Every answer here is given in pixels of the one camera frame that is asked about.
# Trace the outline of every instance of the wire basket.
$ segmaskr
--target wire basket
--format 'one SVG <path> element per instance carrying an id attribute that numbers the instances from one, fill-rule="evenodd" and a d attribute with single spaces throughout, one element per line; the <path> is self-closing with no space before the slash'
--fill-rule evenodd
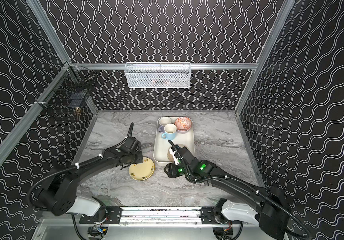
<path id="1" fill-rule="evenodd" d="M 92 70 L 70 67 L 41 106 L 57 121 L 79 120 L 97 76 Z"/>
<path id="2" fill-rule="evenodd" d="M 191 63 L 126 63 L 130 88 L 189 88 Z"/>

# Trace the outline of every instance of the white tray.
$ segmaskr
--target white tray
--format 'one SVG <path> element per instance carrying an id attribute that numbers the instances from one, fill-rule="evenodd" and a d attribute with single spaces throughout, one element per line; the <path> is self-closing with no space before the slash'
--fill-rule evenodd
<path id="1" fill-rule="evenodd" d="M 171 123 L 174 123 L 176 119 L 180 117 L 168 117 L 172 120 Z M 153 151 L 153 159 L 155 160 L 157 165 L 166 166 L 168 163 L 171 163 L 168 159 L 168 150 L 171 145 L 168 143 L 167 139 L 161 138 L 162 132 L 159 132 L 159 120 L 157 120 L 157 127 L 156 127 L 156 139 L 155 139 L 155 149 Z M 189 148 L 189 151 L 196 156 L 194 153 L 194 137 L 193 137 L 193 121 L 191 128 L 186 133 L 179 133 L 177 132 L 176 137 L 172 140 L 174 144 L 184 144 Z"/>

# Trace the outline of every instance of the black wall with wavy lines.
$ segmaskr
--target black wall with wavy lines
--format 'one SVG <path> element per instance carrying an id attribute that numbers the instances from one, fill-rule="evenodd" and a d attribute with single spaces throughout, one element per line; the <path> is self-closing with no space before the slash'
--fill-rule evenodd
<path id="1" fill-rule="evenodd" d="M 265 184 L 313 239 L 344 239 L 343 0 L 295 3 L 240 117 Z"/>
<path id="2" fill-rule="evenodd" d="M 0 0 L 0 143 L 62 66 L 25 0 Z M 25 201 L 52 167 L 70 164 L 91 114 L 55 122 L 44 112 L 0 167 L 0 239 L 31 239 L 41 213 Z"/>
<path id="3" fill-rule="evenodd" d="M 282 0 L 41 0 L 76 63 L 256 62 Z"/>
<path id="4" fill-rule="evenodd" d="M 193 70 L 187 89 L 129 88 L 124 71 L 101 71 L 92 97 L 98 109 L 233 111 L 251 70 Z"/>

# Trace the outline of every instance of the black wire basket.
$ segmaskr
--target black wire basket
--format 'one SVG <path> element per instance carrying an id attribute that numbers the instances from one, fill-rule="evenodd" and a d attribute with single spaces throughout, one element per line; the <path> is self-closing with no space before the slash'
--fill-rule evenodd
<path id="1" fill-rule="evenodd" d="M 57 121 L 78 121 L 91 95 L 97 73 L 87 68 L 72 66 L 41 106 Z"/>

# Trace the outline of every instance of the robotic arm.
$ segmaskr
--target robotic arm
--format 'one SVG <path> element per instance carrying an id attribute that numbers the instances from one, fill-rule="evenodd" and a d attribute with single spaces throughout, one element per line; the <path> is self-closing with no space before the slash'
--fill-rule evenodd
<path id="1" fill-rule="evenodd" d="M 141 143 L 132 137 L 132 129 L 133 123 L 131 123 L 128 134 L 123 141 L 105 149 L 99 156 L 63 170 L 52 169 L 48 176 L 35 183 L 28 191 L 27 198 L 30 205 L 36 210 L 51 211 L 56 216 L 65 213 L 84 214 L 92 217 L 96 224 L 104 222 L 107 217 L 104 203 L 96 198 L 91 199 L 77 195 L 76 190 L 80 183 L 104 170 L 142 163 Z M 252 185 L 230 175 L 210 161 L 199 161 L 186 147 L 180 148 L 172 141 L 169 143 L 178 158 L 178 164 L 177 162 L 170 163 L 164 168 L 165 173 L 170 178 L 184 176 L 193 184 L 205 182 L 242 199 L 257 213 L 250 216 L 250 219 L 254 218 L 259 227 L 275 239 L 282 240 L 285 233 L 299 239 L 311 239 L 306 226 L 290 212 L 281 190 L 276 188 L 268 190 Z M 37 189 L 37 200 L 44 207 L 39 207 L 33 203 L 32 192 L 35 189 Z M 220 199 L 214 208 L 213 214 L 216 222 L 226 223 L 229 220 L 243 220 L 238 219 L 234 209 L 227 207 L 226 204 L 226 199 Z M 306 236 L 290 232 L 287 229 L 289 218 L 297 222 L 306 231 Z"/>

